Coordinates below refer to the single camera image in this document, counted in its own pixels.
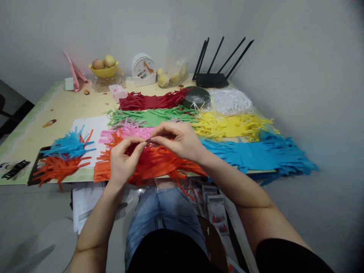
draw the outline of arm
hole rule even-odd
[[[132,143],[139,144],[127,156],[125,151]],[[105,272],[109,237],[121,195],[146,145],[142,138],[126,138],[112,149],[110,181],[78,237],[70,272]]]
[[[163,122],[152,132],[151,141],[154,146],[163,145],[196,162],[212,178],[235,204],[254,254],[258,244],[267,238],[289,240],[309,249],[267,193],[244,173],[209,152],[190,124]]]

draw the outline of finger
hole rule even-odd
[[[151,133],[151,138],[156,137],[165,133],[171,133],[174,135],[178,135],[180,130],[178,129],[179,126],[175,122],[162,122],[159,124]]]
[[[145,142],[145,139],[143,139],[141,137],[136,137],[136,136],[135,137],[134,136],[130,136],[130,137],[128,136],[126,139],[121,141],[115,148],[117,149],[117,151],[119,153],[124,154],[131,144],[133,144],[133,143],[142,143],[142,142]]]
[[[153,138],[151,138],[151,141],[153,142],[153,144],[165,146],[166,148],[168,148],[171,151],[173,151],[173,149],[175,147],[175,143],[173,141],[168,140],[162,136],[153,137]]]
[[[131,160],[133,160],[135,163],[138,163],[139,157],[141,153],[143,152],[144,148],[147,146],[147,142],[139,143],[135,149],[132,155],[130,156]]]

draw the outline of red paper fringe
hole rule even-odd
[[[144,96],[140,92],[128,93],[124,99],[119,99],[120,110],[141,111],[156,108],[173,108],[186,98],[191,89],[183,88],[180,91],[169,92],[164,96]]]

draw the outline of paper stack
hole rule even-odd
[[[104,192],[105,182],[78,182],[72,185],[73,230],[81,233],[88,216]]]

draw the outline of sticker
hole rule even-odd
[[[50,121],[48,121],[46,124],[43,125],[43,128],[46,128],[48,126],[51,126],[53,123],[55,123],[57,120],[56,119],[52,119]]]

